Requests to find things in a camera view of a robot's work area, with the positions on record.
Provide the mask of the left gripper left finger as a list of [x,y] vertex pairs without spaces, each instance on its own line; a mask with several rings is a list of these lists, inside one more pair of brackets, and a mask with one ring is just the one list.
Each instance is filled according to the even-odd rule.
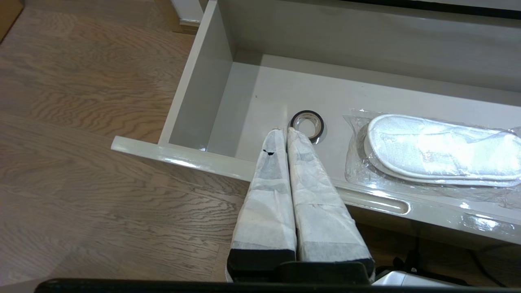
[[227,282],[266,282],[296,261],[296,225],[284,131],[265,137],[238,214],[226,263]]

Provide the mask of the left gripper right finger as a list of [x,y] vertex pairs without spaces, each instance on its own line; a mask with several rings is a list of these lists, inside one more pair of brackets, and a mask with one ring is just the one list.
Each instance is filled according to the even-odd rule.
[[370,282],[375,261],[340,198],[310,139],[288,128],[287,154],[298,259],[304,262],[361,262]]

